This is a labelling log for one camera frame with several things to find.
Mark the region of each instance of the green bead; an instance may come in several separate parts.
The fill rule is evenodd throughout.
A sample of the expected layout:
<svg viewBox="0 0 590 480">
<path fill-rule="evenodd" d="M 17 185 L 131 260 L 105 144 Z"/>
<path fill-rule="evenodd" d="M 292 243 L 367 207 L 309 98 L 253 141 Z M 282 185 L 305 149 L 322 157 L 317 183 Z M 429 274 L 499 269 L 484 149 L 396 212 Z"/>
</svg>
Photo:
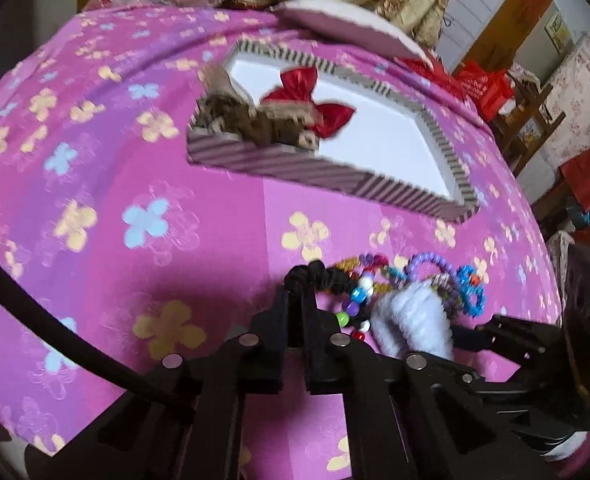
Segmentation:
<svg viewBox="0 0 590 480">
<path fill-rule="evenodd" d="M 335 315 L 337 316 L 337 321 L 341 327 L 348 325 L 348 322 L 351 320 L 351 316 L 346 314 L 343 310 Z"/>
</svg>

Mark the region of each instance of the red bow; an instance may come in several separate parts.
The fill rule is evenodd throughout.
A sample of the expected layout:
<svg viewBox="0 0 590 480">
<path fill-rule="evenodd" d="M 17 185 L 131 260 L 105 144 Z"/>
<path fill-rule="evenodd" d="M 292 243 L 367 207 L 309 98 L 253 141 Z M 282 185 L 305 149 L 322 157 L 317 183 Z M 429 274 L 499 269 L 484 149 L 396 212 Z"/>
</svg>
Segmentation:
<svg viewBox="0 0 590 480">
<path fill-rule="evenodd" d="M 269 92 L 265 101 L 297 101 L 311 103 L 317 111 L 318 118 L 311 126 L 318 137 L 328 139 L 344 126 L 355 113 L 355 108 L 338 103 L 316 104 L 312 99 L 313 89 L 317 84 L 317 69 L 315 67 L 294 68 L 280 74 L 282 88 Z"/>
</svg>

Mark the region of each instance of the pink bedsheet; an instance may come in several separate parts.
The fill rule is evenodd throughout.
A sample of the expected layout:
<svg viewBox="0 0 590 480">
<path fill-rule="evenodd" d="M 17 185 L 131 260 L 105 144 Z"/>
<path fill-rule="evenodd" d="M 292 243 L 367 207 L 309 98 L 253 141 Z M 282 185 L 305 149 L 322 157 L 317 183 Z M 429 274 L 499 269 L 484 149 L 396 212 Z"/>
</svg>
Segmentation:
<svg viewBox="0 0 590 480">
<path fill-rule="evenodd" d="M 463 225 L 320 189 L 186 161 L 200 68 L 241 36 L 353 67 L 427 105 L 476 187 Z M 0 82 L 0 263 L 58 319 L 136 370 L 213 352 L 267 306 L 293 265 L 368 251 L 470 264 L 481 318 L 553 321 L 560 303 L 530 208 L 476 112 L 350 46 L 307 39 L 259 12 L 103 9 L 71 20 Z M 249 478 L 349 475 L 341 399 L 310 397 L 292 360 L 286 390 L 247 404 Z M 514 366 L 479 355 L 505 380 Z M 0 421 L 46 452 L 118 395 L 0 308 Z"/>
</svg>

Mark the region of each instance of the silver rivet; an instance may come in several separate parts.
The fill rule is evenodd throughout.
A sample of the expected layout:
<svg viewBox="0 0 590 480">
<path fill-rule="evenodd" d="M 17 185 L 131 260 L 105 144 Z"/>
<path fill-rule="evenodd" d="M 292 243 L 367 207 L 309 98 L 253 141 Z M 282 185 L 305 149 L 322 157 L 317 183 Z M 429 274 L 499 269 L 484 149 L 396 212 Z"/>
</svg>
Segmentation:
<svg viewBox="0 0 590 480">
<path fill-rule="evenodd" d="M 178 368 L 182 365 L 183 359 L 179 354 L 169 354 L 162 359 L 162 365 L 165 368 Z"/>
<path fill-rule="evenodd" d="M 347 346 L 351 342 L 351 336 L 337 332 L 331 336 L 331 343 L 335 346 Z"/>
<path fill-rule="evenodd" d="M 410 354 L 406 358 L 406 364 L 413 370 L 421 370 L 426 367 L 426 359 L 419 354 Z"/>
<path fill-rule="evenodd" d="M 239 344 L 242 346 L 255 346 L 259 343 L 257 335 L 247 332 L 239 336 Z"/>
</svg>

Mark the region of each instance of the white fluffy scrunchie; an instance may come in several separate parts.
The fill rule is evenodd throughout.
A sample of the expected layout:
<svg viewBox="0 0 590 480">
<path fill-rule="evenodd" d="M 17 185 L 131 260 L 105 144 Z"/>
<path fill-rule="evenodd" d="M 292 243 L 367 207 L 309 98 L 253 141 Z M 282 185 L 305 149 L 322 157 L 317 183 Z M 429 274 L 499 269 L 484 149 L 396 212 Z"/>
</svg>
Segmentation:
<svg viewBox="0 0 590 480">
<path fill-rule="evenodd" d="M 408 351 L 453 360 L 450 323 L 429 282 L 387 292 L 371 313 L 371 332 L 382 354 L 402 358 Z"/>
</svg>

